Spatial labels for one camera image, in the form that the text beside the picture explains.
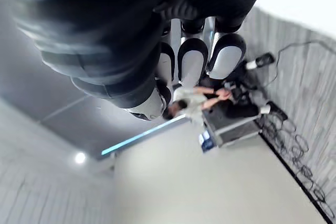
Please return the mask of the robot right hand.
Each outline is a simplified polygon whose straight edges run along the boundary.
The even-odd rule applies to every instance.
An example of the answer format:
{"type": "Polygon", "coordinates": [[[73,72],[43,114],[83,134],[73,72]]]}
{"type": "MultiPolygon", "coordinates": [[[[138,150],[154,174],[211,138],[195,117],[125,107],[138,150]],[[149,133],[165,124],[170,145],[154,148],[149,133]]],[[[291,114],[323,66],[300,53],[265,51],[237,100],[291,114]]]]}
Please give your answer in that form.
{"type": "Polygon", "coordinates": [[[151,121],[169,103],[161,86],[183,60],[202,59],[203,30],[215,18],[218,34],[233,36],[256,0],[10,0],[18,28],[43,62],[83,92],[151,121]]]}

